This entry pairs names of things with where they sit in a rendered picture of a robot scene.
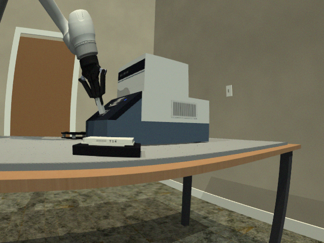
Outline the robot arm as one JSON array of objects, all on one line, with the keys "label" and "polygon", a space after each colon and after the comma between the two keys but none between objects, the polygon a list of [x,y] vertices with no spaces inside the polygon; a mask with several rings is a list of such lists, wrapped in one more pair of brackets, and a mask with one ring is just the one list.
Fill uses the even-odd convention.
[{"label": "robot arm", "polygon": [[[8,0],[0,0],[0,22],[7,2]],[[54,0],[39,0],[39,2],[60,29],[63,41],[78,60],[98,54],[94,24],[86,10],[73,11],[67,21]]]}]

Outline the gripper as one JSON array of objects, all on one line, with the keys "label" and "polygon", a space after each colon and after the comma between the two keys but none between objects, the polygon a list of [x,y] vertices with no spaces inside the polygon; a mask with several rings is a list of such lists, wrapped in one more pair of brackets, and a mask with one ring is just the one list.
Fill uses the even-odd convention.
[{"label": "gripper", "polygon": [[[105,108],[103,105],[102,95],[105,94],[105,75],[107,70],[101,68],[96,55],[83,57],[79,62],[82,69],[82,76],[78,81],[82,83],[89,97],[95,99],[99,114],[103,114],[105,113]],[[100,84],[98,77],[99,73]],[[85,78],[88,80],[91,88]]]}]

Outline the grey and dark blue benchtop lab instrument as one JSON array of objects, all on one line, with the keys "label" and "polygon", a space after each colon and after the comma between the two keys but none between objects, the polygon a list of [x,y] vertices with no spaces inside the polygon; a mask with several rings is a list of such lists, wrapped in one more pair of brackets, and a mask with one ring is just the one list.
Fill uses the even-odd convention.
[{"label": "grey and dark blue benchtop lab instrument", "polygon": [[188,64],[145,53],[118,69],[117,98],[86,121],[86,137],[135,143],[209,141],[209,101],[188,97]]}]

